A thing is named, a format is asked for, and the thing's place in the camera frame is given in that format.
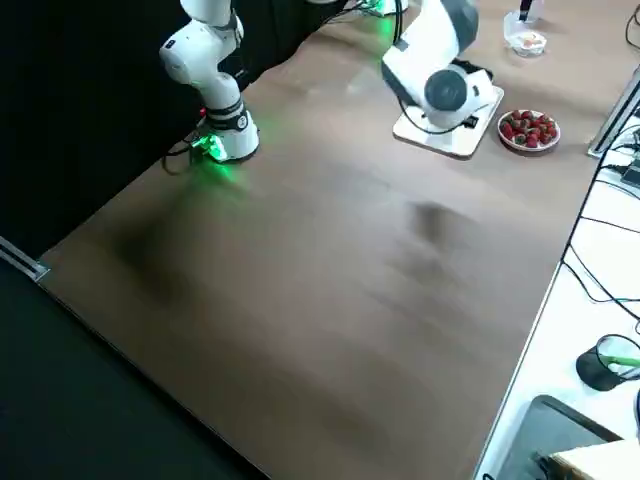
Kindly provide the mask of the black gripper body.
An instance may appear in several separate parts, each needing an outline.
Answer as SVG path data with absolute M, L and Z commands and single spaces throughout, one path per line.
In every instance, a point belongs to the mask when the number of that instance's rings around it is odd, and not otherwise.
M 467 75 L 471 75 L 477 71 L 482 71 L 482 70 L 484 70 L 488 76 L 494 75 L 492 70 L 478 66 L 468 60 L 454 59 L 452 61 L 452 65 L 460 69 L 461 71 L 464 71 Z

